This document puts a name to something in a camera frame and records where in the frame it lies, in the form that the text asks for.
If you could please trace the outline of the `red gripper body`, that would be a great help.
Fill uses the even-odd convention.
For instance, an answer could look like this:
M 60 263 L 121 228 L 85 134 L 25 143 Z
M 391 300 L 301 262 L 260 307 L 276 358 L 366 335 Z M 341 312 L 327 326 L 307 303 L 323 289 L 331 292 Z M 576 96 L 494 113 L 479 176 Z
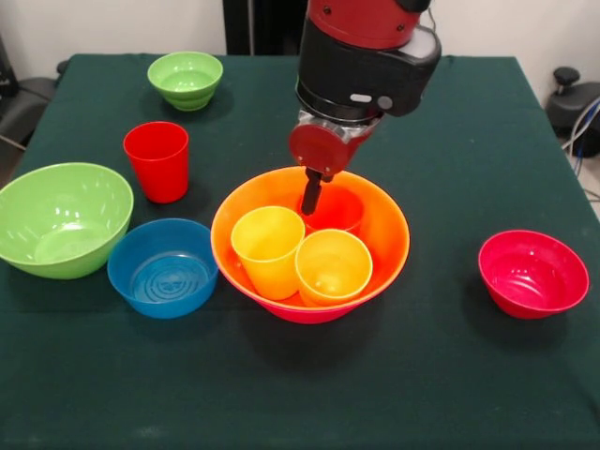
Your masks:
M 371 134 L 372 127 L 360 127 L 356 136 L 341 136 L 322 125 L 298 125 L 292 130 L 290 148 L 300 165 L 324 176 L 334 176 L 346 169 Z

